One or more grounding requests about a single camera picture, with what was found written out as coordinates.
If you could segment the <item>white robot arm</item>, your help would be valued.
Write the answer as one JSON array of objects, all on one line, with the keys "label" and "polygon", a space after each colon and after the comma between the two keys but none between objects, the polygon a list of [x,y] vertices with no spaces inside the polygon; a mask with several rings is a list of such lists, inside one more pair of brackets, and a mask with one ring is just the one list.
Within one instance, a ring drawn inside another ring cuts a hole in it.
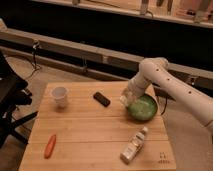
[{"label": "white robot arm", "polygon": [[152,83],[160,86],[213,135],[213,98],[196,90],[168,72],[169,62],[163,57],[145,58],[137,74],[128,81],[120,101],[129,106],[142,96]]}]

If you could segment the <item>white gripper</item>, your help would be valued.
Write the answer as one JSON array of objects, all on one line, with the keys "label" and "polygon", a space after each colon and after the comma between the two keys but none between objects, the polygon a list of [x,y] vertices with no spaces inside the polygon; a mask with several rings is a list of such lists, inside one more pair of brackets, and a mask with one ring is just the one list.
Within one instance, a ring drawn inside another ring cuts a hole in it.
[{"label": "white gripper", "polygon": [[143,94],[143,91],[141,89],[129,89],[125,88],[120,96],[121,103],[128,107],[133,102],[135,102],[141,95]]}]

